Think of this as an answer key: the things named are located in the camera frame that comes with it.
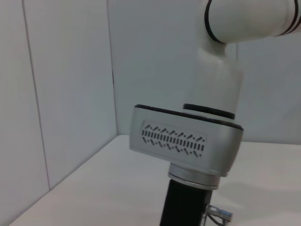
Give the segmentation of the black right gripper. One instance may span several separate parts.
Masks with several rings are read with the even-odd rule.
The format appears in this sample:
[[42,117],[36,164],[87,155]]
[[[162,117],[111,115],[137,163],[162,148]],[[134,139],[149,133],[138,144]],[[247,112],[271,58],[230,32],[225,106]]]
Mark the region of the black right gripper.
[[212,191],[169,181],[161,226],[199,226]]

